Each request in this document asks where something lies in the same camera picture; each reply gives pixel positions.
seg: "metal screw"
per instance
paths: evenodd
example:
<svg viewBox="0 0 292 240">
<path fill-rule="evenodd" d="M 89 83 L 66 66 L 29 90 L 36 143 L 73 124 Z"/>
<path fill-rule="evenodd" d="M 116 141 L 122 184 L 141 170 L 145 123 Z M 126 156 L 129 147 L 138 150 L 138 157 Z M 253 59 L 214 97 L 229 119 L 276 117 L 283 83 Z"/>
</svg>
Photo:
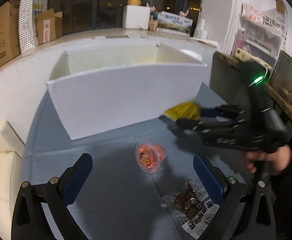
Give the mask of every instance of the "metal screw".
<svg viewBox="0 0 292 240">
<path fill-rule="evenodd" d="M 266 184 L 265 184 L 262 180 L 260 180 L 260 181 L 258 182 L 258 185 L 259 185 L 260 187 L 264 187 Z"/>
<path fill-rule="evenodd" d="M 51 184 L 56 184 L 58 182 L 58 178 L 57 177 L 53 177 L 53 178 L 51 178 L 51 180 L 50 180 L 50 183 Z"/>
<path fill-rule="evenodd" d="M 22 183 L 22 187 L 27 187 L 28 186 L 28 182 L 27 181 L 24 181 L 23 183 Z"/>
<path fill-rule="evenodd" d="M 231 183 L 231 184 L 235 184 L 237 182 L 237 180 L 234 178 L 234 177 L 228 177 L 228 181 Z"/>
</svg>

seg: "white styrofoam box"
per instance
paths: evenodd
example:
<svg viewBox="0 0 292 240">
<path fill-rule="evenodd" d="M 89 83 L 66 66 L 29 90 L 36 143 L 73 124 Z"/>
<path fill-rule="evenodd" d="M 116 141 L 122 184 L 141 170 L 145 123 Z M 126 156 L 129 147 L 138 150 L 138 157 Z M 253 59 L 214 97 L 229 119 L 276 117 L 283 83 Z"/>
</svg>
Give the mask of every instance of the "white styrofoam box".
<svg viewBox="0 0 292 240">
<path fill-rule="evenodd" d="M 123 28 L 148 30 L 150 7 L 126 5 L 123 12 Z"/>
<path fill-rule="evenodd" d="M 71 139 L 157 118 L 196 97 L 204 64 L 155 42 L 121 44 L 66 52 L 52 71 L 48 91 Z"/>
</svg>

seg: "white cushion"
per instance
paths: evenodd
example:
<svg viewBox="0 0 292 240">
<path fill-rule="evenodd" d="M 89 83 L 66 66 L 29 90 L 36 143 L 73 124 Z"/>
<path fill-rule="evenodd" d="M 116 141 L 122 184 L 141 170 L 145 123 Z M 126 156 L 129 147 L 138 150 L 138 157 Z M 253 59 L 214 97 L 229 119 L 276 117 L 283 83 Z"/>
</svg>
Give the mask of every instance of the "white cushion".
<svg viewBox="0 0 292 240">
<path fill-rule="evenodd" d="M 14 130 L 7 121 L 0 123 L 0 153 L 16 152 L 23 157 L 24 144 L 18 138 Z"/>
<path fill-rule="evenodd" d="M 22 158 L 16 152 L 0 153 L 0 237 L 11 239 L 11 224 L 20 187 Z"/>
</svg>

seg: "window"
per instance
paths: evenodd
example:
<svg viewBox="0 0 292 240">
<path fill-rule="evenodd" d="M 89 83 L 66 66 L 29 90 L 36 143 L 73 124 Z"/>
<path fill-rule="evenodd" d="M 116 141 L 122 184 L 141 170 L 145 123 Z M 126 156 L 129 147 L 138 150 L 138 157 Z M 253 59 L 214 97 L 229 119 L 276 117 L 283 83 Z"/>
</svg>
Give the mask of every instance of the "window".
<svg viewBox="0 0 292 240">
<path fill-rule="evenodd" d="M 193 20 L 193 28 L 192 28 L 192 32 L 190 33 L 190 36 L 193 36 L 193 33 L 197 26 L 200 6 L 201 6 L 201 0 L 189 0 L 189 4 L 188 4 L 189 14 L 187 17 Z"/>
<path fill-rule="evenodd" d="M 54 8 L 55 12 L 63 11 L 64 33 L 90 29 L 91 0 L 49 0 L 48 8 Z"/>
<path fill-rule="evenodd" d="M 158 11 L 174 12 L 176 0 L 141 0 L 142 6 L 148 2 Z M 127 0 L 99 0 L 97 12 L 98 28 L 121 27 L 123 21 L 124 6 Z"/>
</svg>

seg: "pink package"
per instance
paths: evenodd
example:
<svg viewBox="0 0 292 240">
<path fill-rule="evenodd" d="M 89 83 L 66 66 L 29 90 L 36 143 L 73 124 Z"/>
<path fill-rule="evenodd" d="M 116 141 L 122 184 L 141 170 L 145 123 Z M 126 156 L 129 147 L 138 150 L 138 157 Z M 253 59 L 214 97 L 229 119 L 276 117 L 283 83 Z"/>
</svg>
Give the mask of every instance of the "pink package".
<svg viewBox="0 0 292 240">
<path fill-rule="evenodd" d="M 135 156 L 139 167 L 143 171 L 154 173 L 166 158 L 166 152 L 161 145 L 144 143 L 136 147 Z"/>
<path fill-rule="evenodd" d="M 242 4 L 242 16 L 246 19 L 263 23 L 263 15 L 259 13 L 251 4 Z"/>
</svg>

